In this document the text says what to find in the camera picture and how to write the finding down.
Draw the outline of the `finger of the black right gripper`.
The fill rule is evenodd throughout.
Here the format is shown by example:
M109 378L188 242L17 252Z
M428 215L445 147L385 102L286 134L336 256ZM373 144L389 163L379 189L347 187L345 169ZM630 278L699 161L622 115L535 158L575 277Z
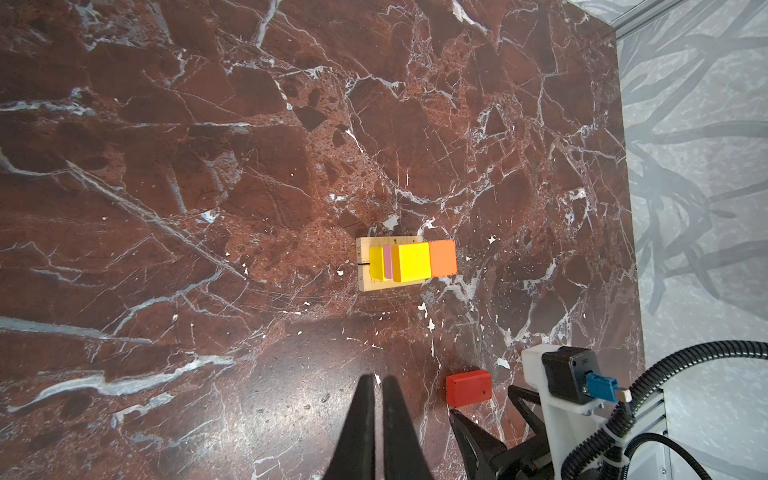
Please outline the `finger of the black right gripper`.
M508 451L508 447L458 409L450 410L449 420L467 478L501 479L504 470L501 456Z
M526 388L509 385L507 396L533 433L536 436L545 437L546 427L544 421L541 420L529 407L529 405L541 405L539 394Z

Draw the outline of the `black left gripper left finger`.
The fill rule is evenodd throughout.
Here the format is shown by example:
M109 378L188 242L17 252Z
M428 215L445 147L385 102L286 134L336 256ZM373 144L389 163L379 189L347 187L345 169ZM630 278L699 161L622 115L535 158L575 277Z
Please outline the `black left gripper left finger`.
M325 480L375 478L374 377L360 377Z

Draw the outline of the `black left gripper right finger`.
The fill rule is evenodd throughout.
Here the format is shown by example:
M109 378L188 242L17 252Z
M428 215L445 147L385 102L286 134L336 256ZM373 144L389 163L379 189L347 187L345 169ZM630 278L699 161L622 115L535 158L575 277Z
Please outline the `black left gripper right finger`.
M382 394L384 478L432 480L402 390L394 376L384 379Z

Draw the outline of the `small orange red block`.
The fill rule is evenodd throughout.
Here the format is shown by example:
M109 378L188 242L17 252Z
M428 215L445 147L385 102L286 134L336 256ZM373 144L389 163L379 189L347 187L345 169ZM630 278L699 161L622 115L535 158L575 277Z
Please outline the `small orange red block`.
M429 243L432 277L456 275L458 271L456 245L453 240L437 240Z

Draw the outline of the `orange yellow small cube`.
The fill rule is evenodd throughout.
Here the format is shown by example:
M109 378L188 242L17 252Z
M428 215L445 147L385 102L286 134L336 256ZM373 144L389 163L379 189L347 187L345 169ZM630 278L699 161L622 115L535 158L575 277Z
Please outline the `orange yellow small cube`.
M392 259L395 282L424 281L432 277L430 246L426 242L395 245Z

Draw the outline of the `natural wood long block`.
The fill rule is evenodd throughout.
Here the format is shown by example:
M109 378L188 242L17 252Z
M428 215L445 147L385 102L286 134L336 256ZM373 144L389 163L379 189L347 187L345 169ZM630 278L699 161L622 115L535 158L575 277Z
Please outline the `natural wood long block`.
M416 286L416 285L420 286L425 283L424 280L398 283L392 280L381 281L381 280L373 279L370 274L369 264L359 264L357 266L357 271L358 271L357 286L360 292L388 290L388 289L402 288L406 286Z

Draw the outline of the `pink rectangular block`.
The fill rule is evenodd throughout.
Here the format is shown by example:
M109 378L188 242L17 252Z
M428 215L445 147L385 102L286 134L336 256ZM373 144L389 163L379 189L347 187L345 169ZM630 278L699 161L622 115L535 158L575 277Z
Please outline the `pink rectangular block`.
M393 280L393 246L385 245L382 249L383 252L383 272L386 280Z

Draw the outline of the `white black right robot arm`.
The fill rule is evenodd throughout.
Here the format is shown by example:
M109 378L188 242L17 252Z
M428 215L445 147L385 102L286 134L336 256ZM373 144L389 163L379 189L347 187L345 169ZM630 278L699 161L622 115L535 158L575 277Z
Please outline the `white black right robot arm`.
M669 437L662 388L706 362L766 357L764 342L701 343L666 356L622 388L602 375L592 350L541 344L522 353L527 385L507 389L529 439L508 447L456 409L450 423L470 479L668 479L673 455L707 479L703 465Z

